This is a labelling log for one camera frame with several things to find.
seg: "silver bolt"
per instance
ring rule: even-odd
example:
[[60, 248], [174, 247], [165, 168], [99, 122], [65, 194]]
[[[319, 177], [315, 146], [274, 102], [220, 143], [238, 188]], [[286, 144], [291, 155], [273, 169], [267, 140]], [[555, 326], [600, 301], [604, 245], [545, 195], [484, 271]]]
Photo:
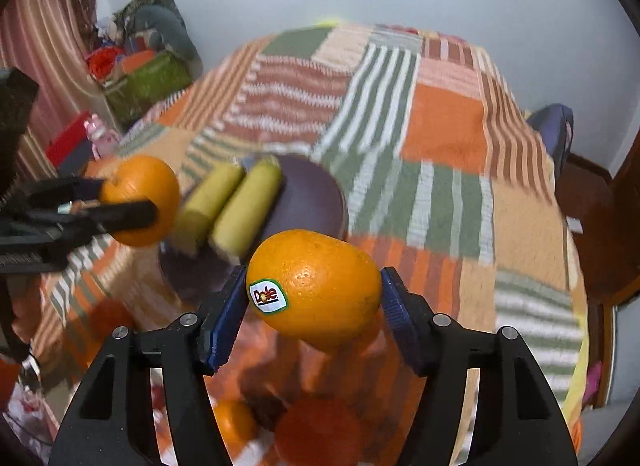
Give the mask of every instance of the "silver bolt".
[[116, 340], [122, 340], [127, 334], [129, 334], [129, 329], [127, 329], [124, 325], [120, 327], [114, 328], [111, 336], [116, 338]]
[[180, 316], [180, 325], [183, 325], [184, 327], [190, 327], [196, 321], [198, 321], [198, 317], [193, 312], [188, 312], [187, 314]]
[[514, 340], [518, 337], [518, 331], [513, 327], [502, 327], [502, 335], [508, 340]]
[[449, 318], [449, 316], [447, 316], [446, 314], [439, 313], [433, 317], [433, 322], [438, 327], [448, 327], [449, 325], [451, 325], [451, 318]]

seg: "bed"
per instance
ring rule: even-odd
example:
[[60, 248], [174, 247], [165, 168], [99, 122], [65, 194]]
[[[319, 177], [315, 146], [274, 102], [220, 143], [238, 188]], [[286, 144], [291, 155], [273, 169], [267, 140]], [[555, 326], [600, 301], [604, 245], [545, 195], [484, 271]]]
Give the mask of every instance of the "bed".
[[[484, 49], [455, 36], [338, 24], [247, 43], [187, 91], [151, 109], [104, 176], [145, 153], [165, 160], [181, 191], [217, 161], [298, 153], [324, 166], [348, 205], [347, 240], [398, 269], [434, 311], [466, 327], [523, 335], [578, 446], [588, 360], [587, 307], [571, 232], [554, 198], [553, 165]], [[86, 317], [105, 296], [142, 329], [190, 309], [162, 279], [158, 249], [108, 235], [71, 255], [45, 286], [34, 351], [44, 385], [76, 382], [91, 338]], [[471, 370], [454, 457], [465, 461], [474, 425]], [[423, 380], [405, 366], [384, 324], [366, 345], [327, 356], [245, 318], [229, 363], [207, 379], [212, 402], [302, 392], [343, 398], [365, 422], [362, 461], [394, 463]], [[60, 418], [64, 403], [54, 407]], [[162, 459], [175, 464], [159, 417]], [[278, 463], [270, 432], [239, 453]]]

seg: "green storage bin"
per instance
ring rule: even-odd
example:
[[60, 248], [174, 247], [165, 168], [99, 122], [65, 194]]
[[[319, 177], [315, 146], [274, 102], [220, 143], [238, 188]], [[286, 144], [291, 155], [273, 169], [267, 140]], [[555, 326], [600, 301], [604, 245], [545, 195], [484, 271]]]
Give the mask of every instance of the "green storage bin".
[[184, 63], [165, 51], [105, 88], [104, 95], [122, 131], [127, 131], [156, 102], [191, 83]]

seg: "pink striped curtain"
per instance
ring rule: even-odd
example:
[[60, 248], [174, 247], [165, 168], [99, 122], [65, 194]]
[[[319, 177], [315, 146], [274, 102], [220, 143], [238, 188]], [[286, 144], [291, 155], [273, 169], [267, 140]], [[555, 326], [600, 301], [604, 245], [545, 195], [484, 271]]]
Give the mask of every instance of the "pink striped curtain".
[[20, 68], [40, 86], [29, 138], [20, 144], [20, 174], [50, 173], [42, 151], [82, 110], [113, 119], [84, 62], [94, 22], [95, 0], [10, 0], [0, 15], [0, 65]]

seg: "fruit label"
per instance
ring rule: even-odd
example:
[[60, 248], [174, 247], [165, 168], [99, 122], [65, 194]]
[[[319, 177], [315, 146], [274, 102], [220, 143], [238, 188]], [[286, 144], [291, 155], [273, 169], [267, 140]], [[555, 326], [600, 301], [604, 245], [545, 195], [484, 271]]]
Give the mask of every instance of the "fruit label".
[[286, 309], [287, 295], [275, 280], [260, 280], [249, 285], [249, 296], [255, 306], [265, 314], [273, 314]]

